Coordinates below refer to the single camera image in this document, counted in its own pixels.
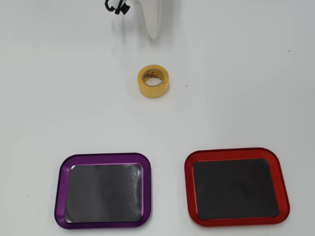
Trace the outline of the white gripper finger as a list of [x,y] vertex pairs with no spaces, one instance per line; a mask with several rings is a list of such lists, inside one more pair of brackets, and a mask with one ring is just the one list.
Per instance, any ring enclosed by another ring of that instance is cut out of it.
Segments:
[[155,40],[159,37],[161,25],[161,0],[137,0],[141,5],[146,30],[149,37]]

